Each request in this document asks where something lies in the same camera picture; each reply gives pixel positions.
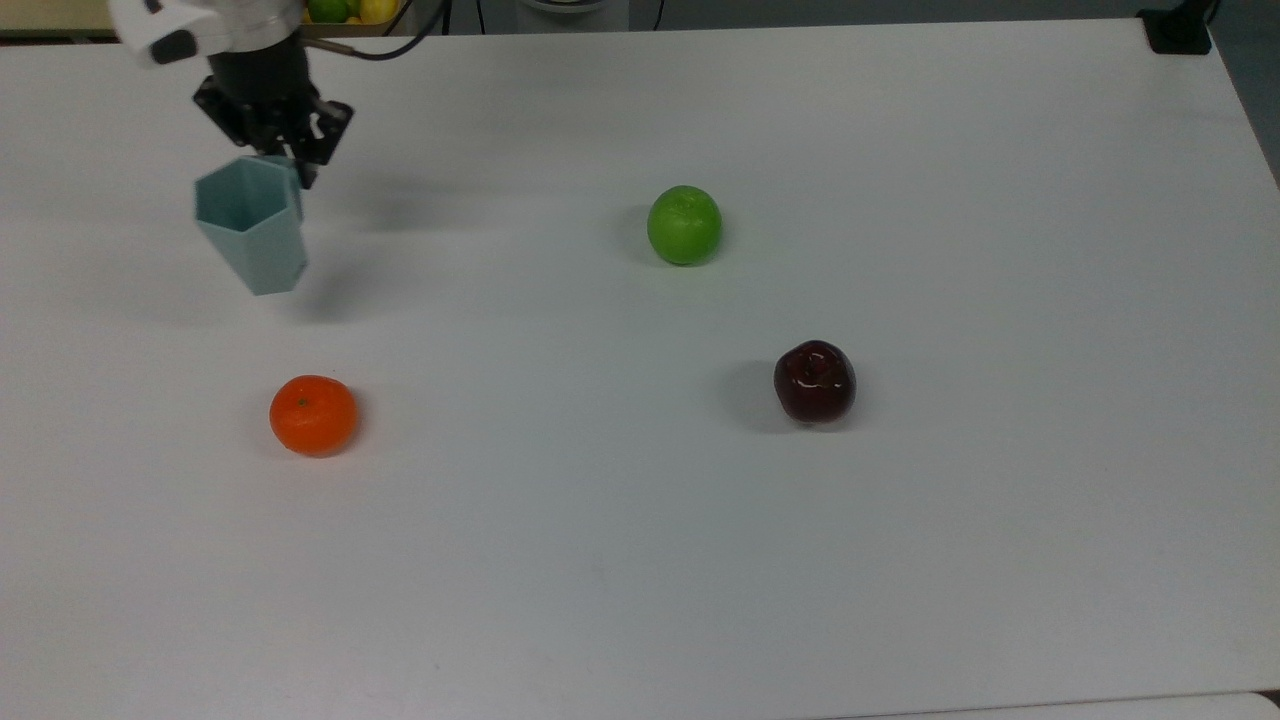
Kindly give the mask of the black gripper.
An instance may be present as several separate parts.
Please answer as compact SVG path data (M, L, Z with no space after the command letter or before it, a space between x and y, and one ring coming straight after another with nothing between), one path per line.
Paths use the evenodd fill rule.
M305 190L314 187L355 118L351 105L326 101L312 82L306 46L275 44L207 59L211 74L195 104L237 147L257 155L287 151Z

